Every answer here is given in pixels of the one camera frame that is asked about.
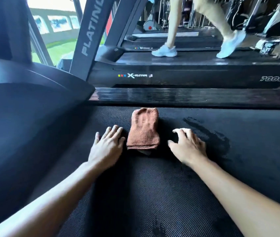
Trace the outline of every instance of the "left hand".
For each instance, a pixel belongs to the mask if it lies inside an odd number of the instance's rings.
[[[113,128],[107,127],[101,139],[99,139],[99,132],[97,132],[87,163],[100,171],[112,167],[119,159],[123,142],[126,139],[125,137],[120,138],[122,130],[123,128],[117,125],[114,125]]]

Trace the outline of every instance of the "towel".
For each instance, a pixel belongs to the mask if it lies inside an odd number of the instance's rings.
[[[156,149],[160,138],[156,131],[158,124],[157,108],[135,110],[131,117],[131,128],[127,139],[127,149]]]

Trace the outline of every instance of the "shoe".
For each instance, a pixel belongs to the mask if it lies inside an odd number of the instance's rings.
[[[177,56],[177,51],[174,46],[171,49],[169,49],[164,44],[158,50],[152,51],[152,55],[158,56],[158,57],[161,57],[161,56],[174,57],[174,56]]]
[[[245,37],[245,31],[234,31],[234,37],[222,43],[221,51],[217,54],[217,58],[222,59],[230,56],[233,53],[233,51],[235,51],[235,49],[238,47],[238,45],[242,43]]]

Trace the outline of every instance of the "hand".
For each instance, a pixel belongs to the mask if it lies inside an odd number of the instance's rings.
[[[126,139],[124,137],[119,139],[122,130],[122,127],[117,125],[114,125],[112,129],[107,127],[101,139],[99,139],[99,132],[97,132],[87,163],[90,163],[101,172],[112,167],[119,159],[123,142]]]
[[[193,167],[196,161],[207,158],[205,142],[199,139],[191,129],[175,129],[173,133],[178,134],[178,143],[169,140],[168,146],[182,163]]]

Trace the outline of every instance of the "lawn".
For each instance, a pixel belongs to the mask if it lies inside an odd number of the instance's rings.
[[[55,66],[59,63],[63,55],[71,53],[75,50],[76,41],[77,39],[71,39],[69,41],[54,42],[54,43],[47,44],[47,50]],[[105,38],[103,37],[100,44],[103,45],[104,43],[105,43]],[[33,62],[40,63],[37,53],[32,52],[32,56],[33,56]]]

